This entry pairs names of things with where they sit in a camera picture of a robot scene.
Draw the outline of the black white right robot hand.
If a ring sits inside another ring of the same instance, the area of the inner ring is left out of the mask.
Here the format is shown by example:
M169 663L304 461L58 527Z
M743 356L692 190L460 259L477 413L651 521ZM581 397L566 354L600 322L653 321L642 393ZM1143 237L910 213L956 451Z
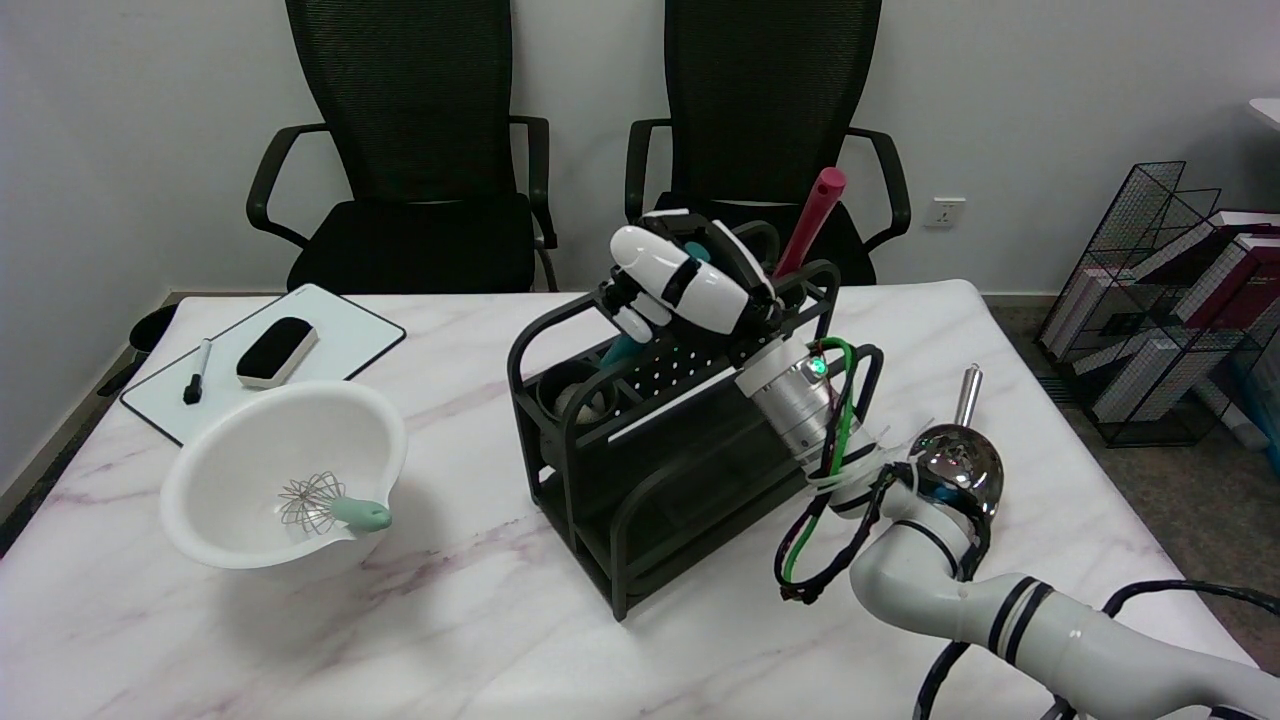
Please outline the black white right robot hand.
M721 220L655 210L617 229L602 311L620 334L600 361L640 354L663 329L712 351L781 333L783 304L762 263Z

